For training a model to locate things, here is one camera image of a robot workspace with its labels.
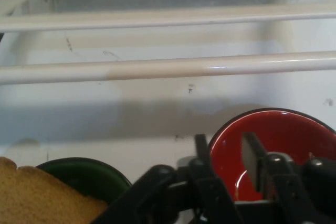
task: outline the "bowl rim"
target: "bowl rim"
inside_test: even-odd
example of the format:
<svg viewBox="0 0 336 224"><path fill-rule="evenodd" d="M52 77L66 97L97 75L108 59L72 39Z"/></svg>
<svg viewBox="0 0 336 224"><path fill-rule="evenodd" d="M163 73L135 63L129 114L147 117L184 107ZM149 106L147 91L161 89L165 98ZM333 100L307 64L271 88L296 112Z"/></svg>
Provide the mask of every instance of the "bowl rim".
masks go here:
<svg viewBox="0 0 336 224"><path fill-rule="evenodd" d="M296 114L296 115L300 115L303 116L304 118L308 118L310 120L315 121L316 123L322 125L323 127L325 127L327 130L329 130L330 132L332 132L333 134L336 134L336 131L328 126L327 124L323 123L322 121L307 115L305 113L296 111L296 110L290 110L290 109L283 109L283 108L273 108L273 107L269 107L269 108L261 108L261 109L255 109L255 110L249 110L246 111L244 113L241 113L237 116L235 116L234 118L230 119L229 121L227 121L222 127L220 127L220 129L214 134L214 136L211 138L209 144L208 144L208 149L209 149L209 154L211 156L211 151L212 148L214 146L214 144L216 143L216 140L218 139L219 135L223 132L224 129L228 128L231 124L233 124L234 122L238 121L239 119L248 116L250 114L255 114L255 113L259 113L259 112L266 112L266 111L276 111L276 112L287 112L287 113L292 113L292 114Z"/></svg>
<svg viewBox="0 0 336 224"><path fill-rule="evenodd" d="M88 162L88 163L95 163L97 165L100 166L104 166L110 170L112 170L113 172L115 172L128 186L132 186L132 183L125 177L125 175L123 175L118 169L114 168L113 166L93 159L93 158L87 158L87 157L65 157L65 158L58 158L58 159L53 159L47 162L44 162L42 164L39 164L36 166L36 168L39 169L43 169L43 167L45 166L49 166L49 165L54 165L54 164L59 164L59 163L67 163L67 162L77 162L77 161L84 161L84 162Z"/></svg>

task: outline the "bread crust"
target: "bread crust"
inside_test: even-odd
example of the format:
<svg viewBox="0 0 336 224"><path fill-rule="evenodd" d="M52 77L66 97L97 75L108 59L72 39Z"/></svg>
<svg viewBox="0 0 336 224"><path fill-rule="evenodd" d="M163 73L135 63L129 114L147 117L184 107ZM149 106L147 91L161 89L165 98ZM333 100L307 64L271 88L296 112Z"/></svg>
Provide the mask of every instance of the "bread crust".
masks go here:
<svg viewBox="0 0 336 224"><path fill-rule="evenodd" d="M0 157L1 224L89 224L106 208L38 168Z"/></svg>

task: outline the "red bowl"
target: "red bowl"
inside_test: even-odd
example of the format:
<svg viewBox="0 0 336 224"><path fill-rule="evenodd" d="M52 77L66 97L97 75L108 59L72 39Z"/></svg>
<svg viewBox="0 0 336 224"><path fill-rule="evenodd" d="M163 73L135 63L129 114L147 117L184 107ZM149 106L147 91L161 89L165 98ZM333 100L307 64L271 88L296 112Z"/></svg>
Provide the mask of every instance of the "red bowl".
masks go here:
<svg viewBox="0 0 336 224"><path fill-rule="evenodd" d="M243 166L244 132L255 132L267 151L287 153L299 165L311 156L336 160L335 131L319 120L285 109L246 112L227 122L209 145L213 168L234 200L261 199Z"/></svg>

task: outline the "white surface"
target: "white surface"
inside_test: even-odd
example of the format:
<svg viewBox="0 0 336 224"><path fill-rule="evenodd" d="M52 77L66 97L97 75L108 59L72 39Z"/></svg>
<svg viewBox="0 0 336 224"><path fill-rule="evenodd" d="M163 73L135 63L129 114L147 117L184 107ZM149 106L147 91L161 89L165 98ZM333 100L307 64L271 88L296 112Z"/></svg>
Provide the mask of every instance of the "white surface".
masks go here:
<svg viewBox="0 0 336 224"><path fill-rule="evenodd" d="M332 35L334 27L332 20L316 20L12 33L1 43L0 62L11 65L336 50L328 34ZM227 120L250 109L294 109L336 127L335 73L1 86L1 150L19 165L67 156L92 157L120 169L133 182L156 163L174 165L177 159L192 155L194 134L206 133L210 139Z"/></svg>

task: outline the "green bowl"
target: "green bowl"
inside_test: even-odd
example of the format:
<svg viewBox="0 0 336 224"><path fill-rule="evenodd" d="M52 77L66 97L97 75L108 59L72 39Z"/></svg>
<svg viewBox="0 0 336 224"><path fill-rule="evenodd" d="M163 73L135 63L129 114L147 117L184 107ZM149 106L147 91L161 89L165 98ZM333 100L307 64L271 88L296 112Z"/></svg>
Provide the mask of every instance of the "green bowl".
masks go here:
<svg viewBox="0 0 336 224"><path fill-rule="evenodd" d="M55 176L80 193L104 200L108 204L131 186L120 171L90 158L61 158L40 164L37 168Z"/></svg>

